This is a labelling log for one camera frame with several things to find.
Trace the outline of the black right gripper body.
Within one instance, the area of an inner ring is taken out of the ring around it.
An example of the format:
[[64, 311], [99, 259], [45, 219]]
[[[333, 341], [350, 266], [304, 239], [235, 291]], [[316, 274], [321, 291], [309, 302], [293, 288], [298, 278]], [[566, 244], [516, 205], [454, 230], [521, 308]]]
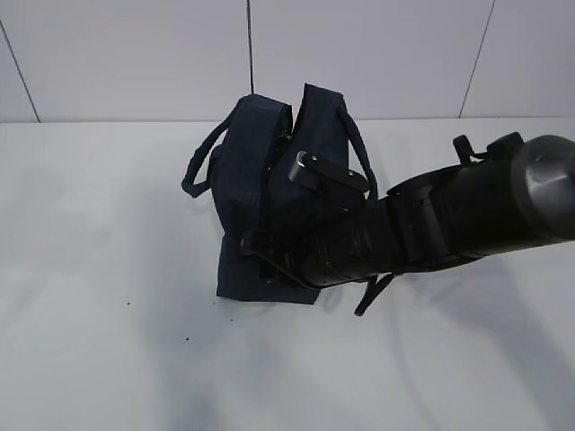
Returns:
[[354, 215], [319, 215], [242, 234], [240, 251], [261, 261], [261, 276], [308, 290], [355, 280]]

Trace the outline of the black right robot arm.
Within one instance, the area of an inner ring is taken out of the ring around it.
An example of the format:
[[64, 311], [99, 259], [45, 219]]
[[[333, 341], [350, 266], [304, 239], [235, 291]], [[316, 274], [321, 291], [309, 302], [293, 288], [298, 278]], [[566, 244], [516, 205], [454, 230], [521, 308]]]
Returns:
[[574, 238], [574, 144], [512, 133], [459, 164], [426, 172], [384, 198], [289, 233], [248, 232], [241, 249], [271, 275], [311, 290], [382, 274], [436, 272]]

